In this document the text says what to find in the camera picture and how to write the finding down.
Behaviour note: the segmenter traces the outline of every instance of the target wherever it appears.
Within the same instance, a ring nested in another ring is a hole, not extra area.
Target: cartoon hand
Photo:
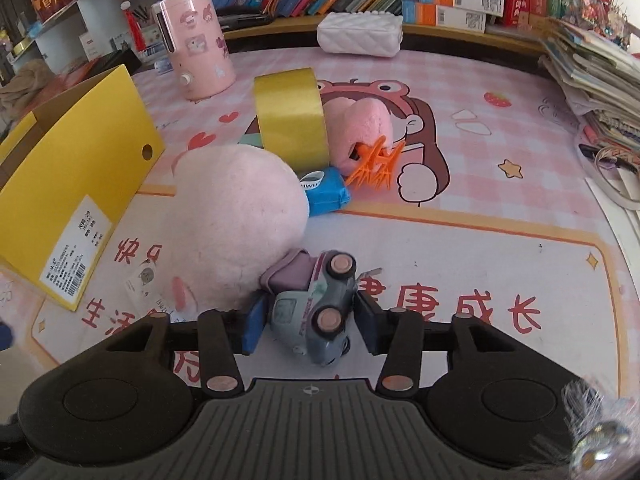
[[[426,202],[436,196],[438,181],[424,164],[405,164],[398,175],[398,193],[405,202]]]

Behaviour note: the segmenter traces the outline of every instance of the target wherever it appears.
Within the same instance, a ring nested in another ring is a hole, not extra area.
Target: brown cloth
[[[52,79],[55,74],[41,59],[25,63],[9,84],[0,88],[0,116],[18,120],[23,110]]]

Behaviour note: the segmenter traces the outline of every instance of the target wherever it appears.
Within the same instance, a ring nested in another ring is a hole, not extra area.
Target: pink plush toy
[[[394,131],[391,115],[382,101],[337,97],[322,108],[331,165],[343,176],[349,176],[358,167],[358,161],[350,158],[356,144],[373,146],[384,136],[383,147],[391,149]]]
[[[187,152],[175,179],[158,260],[162,295],[185,319],[237,308],[264,271],[299,246],[305,191],[279,157],[245,144]]]

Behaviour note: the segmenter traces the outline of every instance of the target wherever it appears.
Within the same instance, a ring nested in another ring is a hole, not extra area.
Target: white tissue box
[[[389,12],[331,12],[318,25],[318,44],[331,54],[393,57],[402,42],[402,16]]]

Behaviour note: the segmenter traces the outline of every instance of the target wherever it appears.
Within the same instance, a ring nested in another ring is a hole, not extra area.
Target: red tassel
[[[133,43],[136,46],[136,50],[138,52],[143,52],[146,49],[145,38],[142,35],[142,31],[140,30],[140,25],[129,10],[130,6],[131,4],[129,2],[123,2],[120,8],[123,10],[124,15],[127,18],[127,23],[129,25],[129,30],[131,31],[131,37],[133,38]]]

